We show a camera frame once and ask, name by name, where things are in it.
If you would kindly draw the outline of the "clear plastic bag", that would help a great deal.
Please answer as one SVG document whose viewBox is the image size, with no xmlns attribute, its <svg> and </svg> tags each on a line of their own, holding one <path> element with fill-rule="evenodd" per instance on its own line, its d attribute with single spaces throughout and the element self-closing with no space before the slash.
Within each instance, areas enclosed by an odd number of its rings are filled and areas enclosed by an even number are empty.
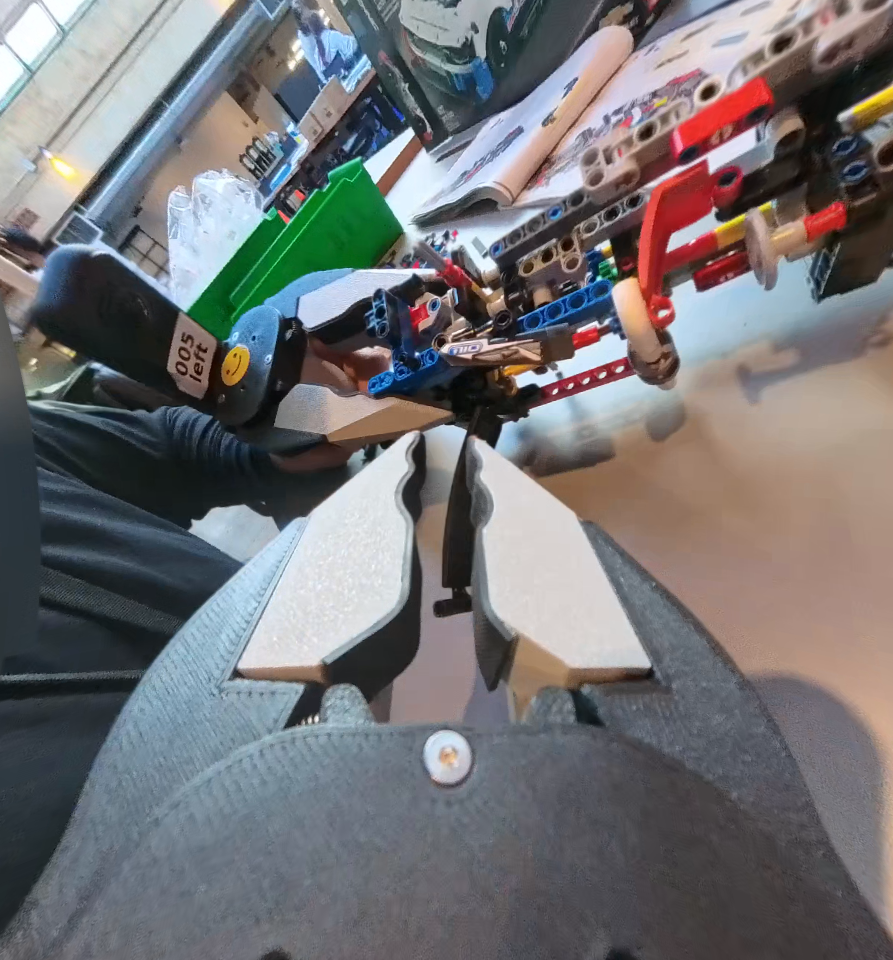
<svg viewBox="0 0 893 960">
<path fill-rule="evenodd" d="M 181 308 L 192 306 L 261 222 L 260 191 L 232 171 L 197 174 L 167 200 L 169 289 Z"/>
</svg>

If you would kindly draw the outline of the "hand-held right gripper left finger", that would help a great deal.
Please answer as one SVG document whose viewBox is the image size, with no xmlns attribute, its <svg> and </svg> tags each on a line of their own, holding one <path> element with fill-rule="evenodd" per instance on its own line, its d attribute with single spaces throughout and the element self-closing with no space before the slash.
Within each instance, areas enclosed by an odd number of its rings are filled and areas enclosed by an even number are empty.
<svg viewBox="0 0 893 960">
<path fill-rule="evenodd" d="M 419 649 L 416 545 L 426 439 L 399 438 L 301 524 L 236 666 L 238 676 L 375 698 Z"/>
</svg>

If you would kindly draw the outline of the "person's left hand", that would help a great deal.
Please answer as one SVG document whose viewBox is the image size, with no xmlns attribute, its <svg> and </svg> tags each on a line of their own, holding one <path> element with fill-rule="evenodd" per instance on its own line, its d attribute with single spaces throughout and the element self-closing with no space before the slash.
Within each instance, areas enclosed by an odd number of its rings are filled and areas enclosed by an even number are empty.
<svg viewBox="0 0 893 960">
<path fill-rule="evenodd" d="M 389 371 L 391 359 L 391 351 L 382 346 L 344 352 L 309 340 L 298 383 L 322 386 L 341 396 L 366 395 L 370 381 Z"/>
</svg>

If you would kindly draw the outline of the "building instruction booklet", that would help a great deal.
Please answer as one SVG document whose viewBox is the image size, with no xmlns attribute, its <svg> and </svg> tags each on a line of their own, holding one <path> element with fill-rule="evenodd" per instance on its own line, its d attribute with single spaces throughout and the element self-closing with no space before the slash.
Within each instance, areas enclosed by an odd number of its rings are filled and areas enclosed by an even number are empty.
<svg viewBox="0 0 893 960">
<path fill-rule="evenodd" d="M 662 97 L 660 88 L 703 66 L 717 18 L 705 17 L 634 50 L 631 30 L 597 30 L 519 102 L 484 121 L 447 172 L 424 186 L 416 226 L 439 225 L 479 210 L 542 205 L 572 190 L 577 165 L 566 152 L 591 128 L 592 139 L 612 117 L 634 119 Z"/>
</svg>

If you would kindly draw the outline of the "pile of loose toy pieces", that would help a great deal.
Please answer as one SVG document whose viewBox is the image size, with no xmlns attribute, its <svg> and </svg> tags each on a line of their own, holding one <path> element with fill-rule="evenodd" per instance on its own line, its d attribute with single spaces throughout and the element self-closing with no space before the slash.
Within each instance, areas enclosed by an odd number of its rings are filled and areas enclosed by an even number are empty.
<svg viewBox="0 0 893 960">
<path fill-rule="evenodd" d="M 480 274 L 484 269 L 481 250 L 473 239 L 464 242 L 465 237 L 457 230 L 433 230 L 424 235 L 407 233 L 388 251 L 384 263 L 401 269 L 432 268 L 432 260 L 448 259 L 467 273 Z"/>
</svg>

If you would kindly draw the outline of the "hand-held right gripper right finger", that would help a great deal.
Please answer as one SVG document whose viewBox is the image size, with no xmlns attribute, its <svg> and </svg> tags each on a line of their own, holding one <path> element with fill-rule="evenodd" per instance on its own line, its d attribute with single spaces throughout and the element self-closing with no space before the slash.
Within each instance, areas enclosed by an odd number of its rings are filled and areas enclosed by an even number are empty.
<svg viewBox="0 0 893 960">
<path fill-rule="evenodd" d="M 647 678 L 644 642 L 578 515 L 479 438 L 466 478 L 477 665 L 511 716 L 545 689 Z"/>
</svg>

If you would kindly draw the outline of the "grey desk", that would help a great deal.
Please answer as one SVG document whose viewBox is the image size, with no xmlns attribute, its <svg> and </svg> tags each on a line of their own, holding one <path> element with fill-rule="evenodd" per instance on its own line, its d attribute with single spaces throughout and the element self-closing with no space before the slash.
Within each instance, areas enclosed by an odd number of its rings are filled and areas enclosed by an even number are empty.
<svg viewBox="0 0 893 960">
<path fill-rule="evenodd" d="M 821 304 L 804 273 L 685 284 L 673 390 L 553 403 L 498 450 L 728 651 L 893 934 L 893 269 Z"/>
</svg>

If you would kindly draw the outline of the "metal duct pipe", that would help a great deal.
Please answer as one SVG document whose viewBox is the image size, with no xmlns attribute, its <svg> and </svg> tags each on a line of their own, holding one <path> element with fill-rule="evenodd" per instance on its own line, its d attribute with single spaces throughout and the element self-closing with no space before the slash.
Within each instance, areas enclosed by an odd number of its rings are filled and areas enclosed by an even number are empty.
<svg viewBox="0 0 893 960">
<path fill-rule="evenodd" d="M 225 91 L 284 20 L 289 2 L 233 2 L 168 78 L 80 196 L 84 214 L 113 233 L 184 131 Z"/>
</svg>

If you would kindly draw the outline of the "person's black jacket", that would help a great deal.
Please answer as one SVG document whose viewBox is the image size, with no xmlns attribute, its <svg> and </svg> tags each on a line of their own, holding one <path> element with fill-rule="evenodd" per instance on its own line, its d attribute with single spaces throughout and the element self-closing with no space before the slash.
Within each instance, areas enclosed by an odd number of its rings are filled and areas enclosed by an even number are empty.
<svg viewBox="0 0 893 960">
<path fill-rule="evenodd" d="M 0 673 L 0 934 L 58 846 L 128 689 L 238 570 L 192 524 L 37 473 L 37 636 Z"/>
</svg>

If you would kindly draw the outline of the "person's left forearm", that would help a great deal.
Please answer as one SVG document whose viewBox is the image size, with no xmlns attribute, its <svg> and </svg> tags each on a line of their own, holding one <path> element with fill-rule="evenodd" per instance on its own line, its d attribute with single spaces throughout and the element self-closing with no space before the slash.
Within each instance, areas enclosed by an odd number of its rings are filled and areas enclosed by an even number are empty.
<svg viewBox="0 0 893 960">
<path fill-rule="evenodd" d="M 341 469 L 352 457 L 327 442 L 271 454 L 187 406 L 147 412 L 30 401 L 28 408 L 40 467 L 181 527 L 220 508 L 270 515 L 289 476 Z"/>
</svg>

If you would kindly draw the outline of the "toy car set box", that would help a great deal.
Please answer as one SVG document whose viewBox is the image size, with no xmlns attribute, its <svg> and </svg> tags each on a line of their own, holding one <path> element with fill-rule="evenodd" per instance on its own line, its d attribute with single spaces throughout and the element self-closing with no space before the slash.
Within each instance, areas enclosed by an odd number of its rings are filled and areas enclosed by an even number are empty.
<svg viewBox="0 0 893 960">
<path fill-rule="evenodd" d="M 638 40 L 669 1 L 339 1 L 416 136 L 437 146 L 512 106 L 601 26 Z"/>
</svg>

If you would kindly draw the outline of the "green storage bin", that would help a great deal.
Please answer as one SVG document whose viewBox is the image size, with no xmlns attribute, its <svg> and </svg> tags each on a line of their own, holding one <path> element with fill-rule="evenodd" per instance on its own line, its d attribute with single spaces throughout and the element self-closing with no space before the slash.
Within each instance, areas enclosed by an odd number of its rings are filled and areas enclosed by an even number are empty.
<svg viewBox="0 0 893 960">
<path fill-rule="evenodd" d="M 308 274 L 377 266 L 403 234 L 363 160 L 351 160 L 332 170 L 326 186 L 290 220 L 269 210 L 183 312 L 215 337 L 226 337 L 245 312 Z"/>
</svg>

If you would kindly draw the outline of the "toy brick car chassis model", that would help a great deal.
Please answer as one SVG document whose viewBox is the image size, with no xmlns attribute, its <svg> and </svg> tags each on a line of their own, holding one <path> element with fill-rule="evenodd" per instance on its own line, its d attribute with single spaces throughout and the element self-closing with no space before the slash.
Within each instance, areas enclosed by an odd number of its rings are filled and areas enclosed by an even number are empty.
<svg viewBox="0 0 893 960">
<path fill-rule="evenodd" d="M 674 386 L 675 289 L 803 261 L 813 301 L 893 270 L 893 2 L 736 2 L 631 55 L 486 258 L 489 319 L 421 332 L 384 295 L 392 350 L 368 395 L 495 438 L 534 408 L 626 378 Z"/>
</svg>

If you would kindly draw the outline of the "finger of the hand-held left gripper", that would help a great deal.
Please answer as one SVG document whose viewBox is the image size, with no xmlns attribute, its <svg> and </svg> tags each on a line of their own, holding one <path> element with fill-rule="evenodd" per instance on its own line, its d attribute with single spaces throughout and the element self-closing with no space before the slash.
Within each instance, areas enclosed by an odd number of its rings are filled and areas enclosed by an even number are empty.
<svg viewBox="0 0 893 960">
<path fill-rule="evenodd" d="M 335 446 L 358 450 L 369 443 L 395 440 L 454 421 L 449 409 L 414 399 L 375 398 L 358 391 L 341 394 L 323 385 L 296 385 L 279 404 L 273 427 L 317 435 Z"/>
<path fill-rule="evenodd" d="M 367 314 L 379 290 L 414 306 L 424 294 L 446 293 L 448 284 L 431 269 L 318 270 L 296 281 L 296 319 L 333 349 L 368 346 Z"/>
</svg>

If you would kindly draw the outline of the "long black stickered panel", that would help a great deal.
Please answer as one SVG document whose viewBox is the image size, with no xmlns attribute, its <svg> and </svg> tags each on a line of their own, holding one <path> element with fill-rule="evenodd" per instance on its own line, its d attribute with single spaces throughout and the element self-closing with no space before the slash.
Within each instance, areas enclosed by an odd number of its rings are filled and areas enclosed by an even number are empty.
<svg viewBox="0 0 893 960">
<path fill-rule="evenodd" d="M 494 448 L 501 436 L 502 421 L 486 407 L 479 407 L 466 429 L 447 500 L 441 551 L 441 585 L 449 596 L 433 605 L 436 618 L 451 618 L 470 612 L 469 593 L 473 575 L 475 529 L 472 521 L 473 499 L 468 484 L 467 454 L 471 441 L 483 440 Z"/>
</svg>

